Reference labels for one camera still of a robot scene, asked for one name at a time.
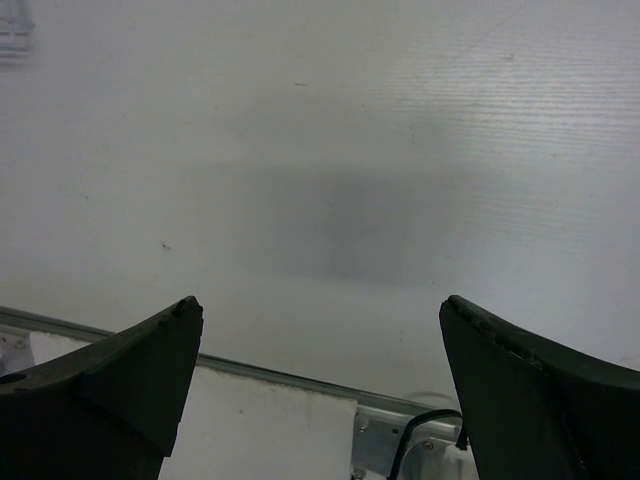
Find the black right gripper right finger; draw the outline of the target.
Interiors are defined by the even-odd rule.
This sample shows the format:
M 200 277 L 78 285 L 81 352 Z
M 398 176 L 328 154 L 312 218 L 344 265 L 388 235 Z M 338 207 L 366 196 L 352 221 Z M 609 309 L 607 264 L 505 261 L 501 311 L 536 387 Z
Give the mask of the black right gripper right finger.
M 638 371 L 457 295 L 439 320 L 480 478 L 638 478 Z

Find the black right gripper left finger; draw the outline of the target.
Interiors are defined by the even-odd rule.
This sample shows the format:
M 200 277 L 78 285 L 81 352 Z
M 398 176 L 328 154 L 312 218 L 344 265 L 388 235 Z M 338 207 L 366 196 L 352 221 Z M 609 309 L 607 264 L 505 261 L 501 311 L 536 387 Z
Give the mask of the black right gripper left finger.
M 195 297 L 1 378 L 4 479 L 156 479 L 172 454 L 203 330 Z

